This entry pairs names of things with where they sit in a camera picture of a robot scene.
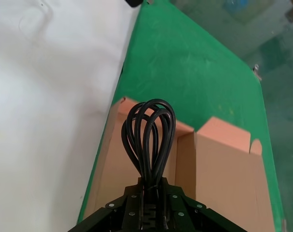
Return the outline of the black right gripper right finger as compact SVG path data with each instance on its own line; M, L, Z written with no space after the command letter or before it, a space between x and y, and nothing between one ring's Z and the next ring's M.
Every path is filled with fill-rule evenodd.
M169 232L244 232L245 230L203 203L184 194L181 187L170 185L165 177L158 187L158 210Z

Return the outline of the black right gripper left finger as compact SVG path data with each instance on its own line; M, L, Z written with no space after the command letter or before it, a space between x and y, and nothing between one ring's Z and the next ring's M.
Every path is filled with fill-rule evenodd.
M70 229L70 232L145 232L142 225L141 178L133 186L125 187L124 194L107 203Z

